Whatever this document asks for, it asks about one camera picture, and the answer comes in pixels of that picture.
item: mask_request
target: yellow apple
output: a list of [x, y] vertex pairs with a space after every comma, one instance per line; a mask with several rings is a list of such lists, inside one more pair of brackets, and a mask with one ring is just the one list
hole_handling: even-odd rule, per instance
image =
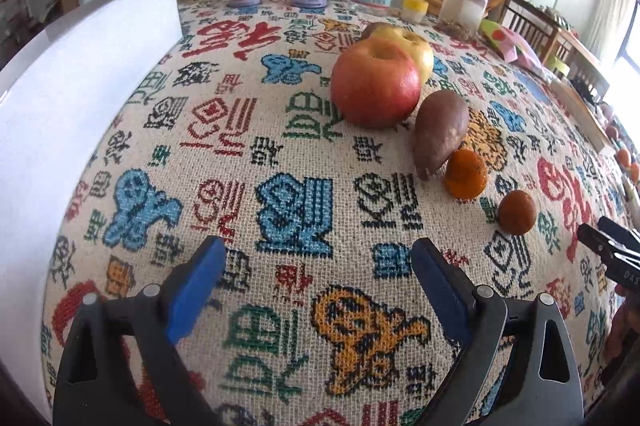
[[420, 76], [420, 84], [424, 85], [427, 82], [433, 70], [433, 50], [424, 38], [406, 28], [392, 25], [376, 28], [369, 37], [383, 38], [399, 44], [414, 60]]

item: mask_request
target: black clamp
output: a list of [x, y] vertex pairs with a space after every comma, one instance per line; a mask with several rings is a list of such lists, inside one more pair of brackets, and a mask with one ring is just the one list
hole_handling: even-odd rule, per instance
[[[415, 426], [580, 424], [580, 377], [551, 295], [514, 300], [474, 286], [428, 238], [414, 243], [411, 262], [445, 334], [463, 348]], [[467, 423], [504, 336], [514, 344], [491, 411]]]
[[158, 401], [172, 426], [221, 426], [190, 384], [175, 344], [188, 335], [225, 268], [225, 246], [209, 236], [162, 285], [137, 296], [101, 300], [87, 294], [74, 318], [60, 361], [53, 403], [56, 426], [166, 426], [149, 417], [123, 351], [134, 336]]

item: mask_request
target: table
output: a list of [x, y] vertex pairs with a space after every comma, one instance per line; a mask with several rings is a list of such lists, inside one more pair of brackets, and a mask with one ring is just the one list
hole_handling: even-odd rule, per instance
[[[83, 295], [135, 295], [217, 234], [223, 279], [177, 347], [213, 408], [230, 424], [411, 424], [459, 351], [412, 274], [408, 250], [429, 236], [476, 284], [554, 296], [592, 402], [616, 299], [575, 229], [601, 215], [630, 221], [620, 169], [595, 154], [544, 84], [479, 41], [439, 33], [432, 18], [386, 19], [433, 47], [422, 97], [447, 88], [469, 105], [463, 145], [490, 177], [478, 199], [460, 202], [442, 172], [418, 180], [415, 113], [369, 131], [330, 101], [335, 60], [379, 18], [339, 0], [325, 9], [203, 0], [180, 16], [184, 37], [106, 129], [71, 194], [44, 302], [50, 395]], [[516, 187], [538, 208], [522, 237], [495, 222]], [[162, 416], [127, 346], [145, 407]], [[475, 416], [490, 408], [509, 349], [500, 347]]]

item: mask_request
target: sweet potato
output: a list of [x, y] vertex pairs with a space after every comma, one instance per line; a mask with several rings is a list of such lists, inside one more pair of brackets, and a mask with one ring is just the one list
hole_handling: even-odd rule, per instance
[[468, 124], [466, 102], [453, 91], [435, 91], [422, 102], [412, 136], [414, 165], [421, 180], [438, 171], [460, 146]]

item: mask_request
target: blue gripper pad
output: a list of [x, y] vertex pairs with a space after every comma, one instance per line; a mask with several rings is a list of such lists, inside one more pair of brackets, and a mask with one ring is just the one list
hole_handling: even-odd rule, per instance
[[466, 346], [471, 339], [468, 308], [451, 283], [454, 268], [428, 238], [414, 242], [411, 266], [447, 337]]
[[225, 244], [216, 237], [198, 264], [191, 270], [169, 309], [166, 333], [174, 345], [193, 330], [200, 311], [209, 301], [213, 287], [222, 276], [225, 264]]

